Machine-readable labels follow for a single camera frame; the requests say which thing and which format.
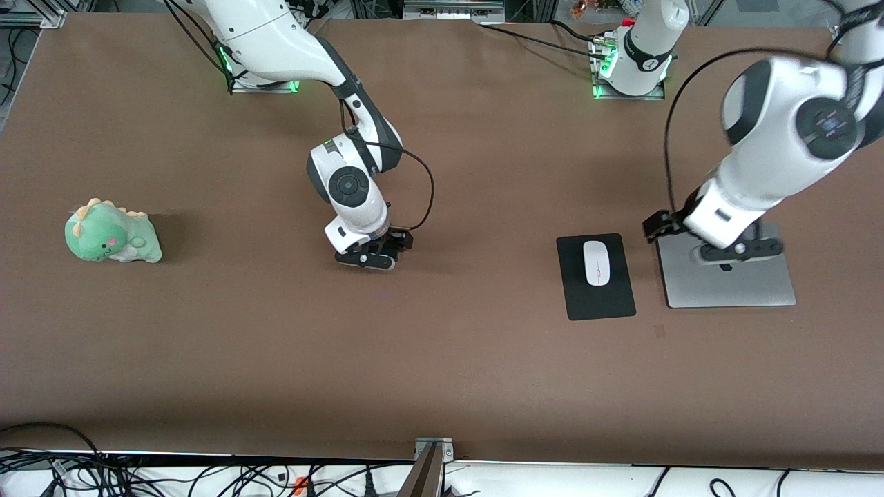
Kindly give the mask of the white computer mouse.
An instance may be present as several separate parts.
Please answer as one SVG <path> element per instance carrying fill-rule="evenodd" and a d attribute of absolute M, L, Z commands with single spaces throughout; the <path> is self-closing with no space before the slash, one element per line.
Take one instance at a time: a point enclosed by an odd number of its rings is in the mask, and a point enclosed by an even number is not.
<path fill-rule="evenodd" d="M 606 286 L 611 280 L 611 261 L 608 248 L 601 240 L 583 243 L 585 280 L 593 287 Z"/>

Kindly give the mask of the metal bracket post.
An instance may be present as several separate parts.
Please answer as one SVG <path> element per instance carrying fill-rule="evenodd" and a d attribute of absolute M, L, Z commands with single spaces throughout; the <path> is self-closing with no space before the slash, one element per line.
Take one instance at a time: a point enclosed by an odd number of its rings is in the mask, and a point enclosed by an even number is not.
<path fill-rule="evenodd" d="M 396 497 L 443 497 L 445 466 L 454 462 L 451 438 L 417 438 L 416 462 Z"/>

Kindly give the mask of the silver laptop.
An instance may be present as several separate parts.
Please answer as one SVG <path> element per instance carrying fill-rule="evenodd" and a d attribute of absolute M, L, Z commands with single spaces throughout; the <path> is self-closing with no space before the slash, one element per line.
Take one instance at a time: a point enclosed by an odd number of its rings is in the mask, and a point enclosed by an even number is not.
<path fill-rule="evenodd" d="M 657 240 L 666 303 L 672 309 L 789 307 L 796 296 L 779 229 L 764 222 L 762 238 L 779 243 L 775 257 L 705 264 L 702 240 L 688 233 Z"/>

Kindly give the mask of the aluminium profile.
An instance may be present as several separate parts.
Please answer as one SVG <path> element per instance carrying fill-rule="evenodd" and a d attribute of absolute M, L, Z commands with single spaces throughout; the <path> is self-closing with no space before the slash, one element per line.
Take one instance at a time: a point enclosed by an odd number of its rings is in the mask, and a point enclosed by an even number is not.
<path fill-rule="evenodd" d="M 0 0 L 0 29 L 59 28 L 67 12 L 61 0 Z"/>

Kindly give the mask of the metal frame rail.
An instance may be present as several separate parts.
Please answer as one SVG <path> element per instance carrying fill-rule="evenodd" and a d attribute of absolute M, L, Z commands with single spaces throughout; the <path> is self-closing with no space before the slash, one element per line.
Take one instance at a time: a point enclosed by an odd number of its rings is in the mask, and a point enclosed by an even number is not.
<path fill-rule="evenodd" d="M 504 0 L 402 0 L 402 19 L 468 19 L 477 24 L 502 24 L 506 12 Z"/>

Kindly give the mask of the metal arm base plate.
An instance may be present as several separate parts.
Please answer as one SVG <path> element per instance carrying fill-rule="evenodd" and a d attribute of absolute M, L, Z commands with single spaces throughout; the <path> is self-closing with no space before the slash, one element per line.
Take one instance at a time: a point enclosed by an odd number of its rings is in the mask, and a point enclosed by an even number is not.
<path fill-rule="evenodd" d="M 231 94 L 287 94 L 297 93 L 299 88 L 299 81 L 267 81 L 267 79 L 257 77 L 251 72 L 243 72 L 234 76 L 229 92 Z"/>
<path fill-rule="evenodd" d="M 657 83 L 654 89 L 645 95 L 626 95 L 616 91 L 609 81 L 605 79 L 593 77 L 593 98 L 594 99 L 610 99 L 624 101 L 663 101 L 665 99 L 665 82 Z"/>

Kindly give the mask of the black mouse pad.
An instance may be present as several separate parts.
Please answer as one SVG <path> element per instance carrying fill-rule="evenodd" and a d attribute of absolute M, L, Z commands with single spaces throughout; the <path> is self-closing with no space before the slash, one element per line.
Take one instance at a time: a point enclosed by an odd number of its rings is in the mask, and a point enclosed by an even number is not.
<path fill-rule="evenodd" d="M 583 243 L 586 240 L 601 240 L 607 245 L 611 280 L 606 286 L 593 287 L 586 282 L 583 259 Z M 559 237 L 556 248 L 569 320 L 624 318 L 637 314 L 621 235 L 607 233 Z"/>

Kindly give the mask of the green dinosaur plush toy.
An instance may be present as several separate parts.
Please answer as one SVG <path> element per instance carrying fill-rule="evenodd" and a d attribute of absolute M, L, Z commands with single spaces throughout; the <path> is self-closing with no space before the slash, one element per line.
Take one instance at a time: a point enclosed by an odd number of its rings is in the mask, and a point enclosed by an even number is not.
<path fill-rule="evenodd" d="M 70 214 L 64 238 L 73 255 L 89 262 L 158 263 L 163 251 L 148 214 L 92 198 Z"/>

